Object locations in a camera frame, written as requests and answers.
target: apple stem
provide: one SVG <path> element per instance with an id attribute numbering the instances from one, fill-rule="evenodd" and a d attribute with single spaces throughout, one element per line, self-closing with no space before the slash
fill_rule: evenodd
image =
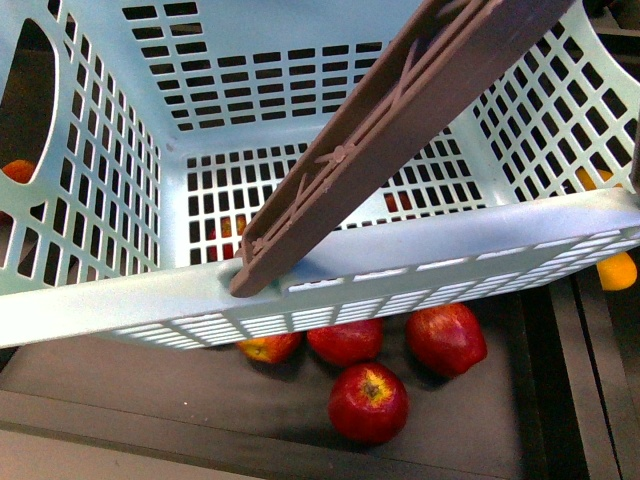
<path id="1" fill-rule="evenodd" d="M 374 398 L 378 392 L 380 392 L 380 387 L 378 387 L 377 385 L 372 385 L 371 383 L 366 383 L 364 385 L 364 393 L 367 395 L 367 397 L 369 398 Z"/>

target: basket handle hole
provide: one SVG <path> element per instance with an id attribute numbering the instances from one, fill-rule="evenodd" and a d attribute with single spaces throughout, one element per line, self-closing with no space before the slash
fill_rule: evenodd
<path id="1" fill-rule="evenodd" d="M 25 20 L 0 103 L 0 168 L 15 160 L 40 163 L 51 128 L 55 93 L 55 56 L 51 42 L 31 19 Z M 22 167 L 4 169 L 9 178 L 28 183 Z"/>

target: apple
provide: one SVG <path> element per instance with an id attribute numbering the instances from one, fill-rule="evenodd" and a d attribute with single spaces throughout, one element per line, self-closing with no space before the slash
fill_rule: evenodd
<path id="1" fill-rule="evenodd" d="M 224 217 L 220 220 L 220 227 L 222 230 L 222 238 L 229 238 L 233 235 L 231 231 L 231 219 L 229 217 Z M 236 217 L 236 231 L 238 235 L 242 235 L 244 233 L 244 229 L 247 227 L 247 219 L 244 215 L 238 215 Z M 217 238 L 215 227 L 211 229 L 211 231 L 207 234 L 207 240 L 215 240 Z M 222 245 L 222 259 L 229 260 L 233 258 L 234 251 L 233 245 L 231 243 L 225 243 Z M 207 248 L 207 256 L 209 257 L 210 262 L 218 261 L 218 251 L 216 250 L 215 245 Z"/>
<path id="2" fill-rule="evenodd" d="M 326 362 L 338 367 L 348 367 L 370 361 L 382 348 L 381 318 L 361 320 L 307 332 L 311 348 Z"/>
<path id="3" fill-rule="evenodd" d="M 405 335 L 418 360 L 444 377 L 461 375 L 487 356 L 478 319 L 462 303 L 414 312 Z"/>
<path id="4" fill-rule="evenodd" d="M 409 195 L 406 192 L 398 192 L 398 198 L 400 199 L 400 205 L 403 210 L 411 210 L 413 207 L 411 206 L 411 200 L 409 199 Z M 393 194 L 386 193 L 384 195 L 384 201 L 387 205 L 387 210 L 389 213 L 396 213 L 398 211 L 398 204 L 396 203 Z"/>
<path id="5" fill-rule="evenodd" d="M 302 341 L 301 332 L 252 338 L 236 343 L 247 358 L 265 363 L 281 363 L 288 359 Z"/>
<path id="6" fill-rule="evenodd" d="M 388 442 L 407 423 L 409 396 L 400 379 L 379 363 L 359 363 L 336 379 L 329 419 L 350 440 L 367 445 Z"/>

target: light blue plastic basket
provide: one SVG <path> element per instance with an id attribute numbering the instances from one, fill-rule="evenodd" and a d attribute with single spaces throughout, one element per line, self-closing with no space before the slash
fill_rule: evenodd
<path id="1" fill-rule="evenodd" d="M 35 178 L 0 175 L 0 309 L 21 312 L 0 346 L 217 345 L 536 287 L 640 243 L 640 86 L 576 5 L 292 272 L 229 295 L 240 261 L 210 260 L 237 248 L 236 219 L 418 4 L 0 0 L 3 58 L 29 18 L 56 72 Z"/>

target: basket handle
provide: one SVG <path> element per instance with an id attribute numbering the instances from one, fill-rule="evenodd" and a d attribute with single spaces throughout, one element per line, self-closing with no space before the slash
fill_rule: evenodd
<path id="1" fill-rule="evenodd" d="M 232 295 L 289 271 L 573 1 L 423 1 L 245 230 Z"/>
<path id="2" fill-rule="evenodd" d="M 633 164 L 631 166 L 631 186 L 640 195 L 640 114 L 638 114 L 638 126 L 636 127 L 636 146 L 633 150 Z"/>

